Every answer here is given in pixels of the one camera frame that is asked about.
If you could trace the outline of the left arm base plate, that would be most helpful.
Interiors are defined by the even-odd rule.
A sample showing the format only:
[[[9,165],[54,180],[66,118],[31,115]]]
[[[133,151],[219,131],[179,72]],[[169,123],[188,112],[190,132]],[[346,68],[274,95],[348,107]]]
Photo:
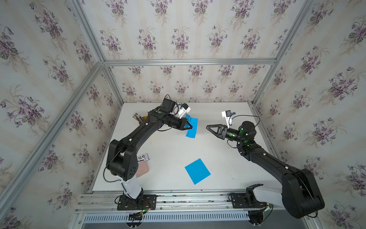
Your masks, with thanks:
[[[117,210],[155,210],[157,195],[142,195],[132,199],[126,195],[118,196],[114,202]]]

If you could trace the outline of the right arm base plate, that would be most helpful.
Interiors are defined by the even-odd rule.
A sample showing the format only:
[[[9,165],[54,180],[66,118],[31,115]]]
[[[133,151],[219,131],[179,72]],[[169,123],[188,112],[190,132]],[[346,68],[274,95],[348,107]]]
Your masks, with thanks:
[[[258,201],[252,193],[229,193],[228,199],[234,209],[265,209],[268,204]]]

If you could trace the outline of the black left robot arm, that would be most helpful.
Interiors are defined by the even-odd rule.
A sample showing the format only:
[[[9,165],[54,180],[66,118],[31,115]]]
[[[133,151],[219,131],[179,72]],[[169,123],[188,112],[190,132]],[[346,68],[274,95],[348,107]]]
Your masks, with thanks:
[[[143,189],[137,182],[137,153],[145,141],[164,125],[180,131],[193,129],[184,117],[191,108],[184,103],[164,98],[161,105],[147,113],[146,119],[129,135],[121,140],[113,140],[108,147],[105,169],[118,178],[128,200],[141,200]]]

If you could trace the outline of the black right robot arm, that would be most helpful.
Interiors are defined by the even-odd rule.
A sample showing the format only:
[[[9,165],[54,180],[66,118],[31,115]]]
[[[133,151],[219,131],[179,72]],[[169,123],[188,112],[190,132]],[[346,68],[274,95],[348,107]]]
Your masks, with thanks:
[[[325,207],[313,173],[290,166],[266,152],[254,140],[254,123],[245,121],[237,130],[222,124],[207,125],[206,129],[217,138],[236,142],[241,156],[259,165],[281,183],[280,202],[291,216],[299,219]]]

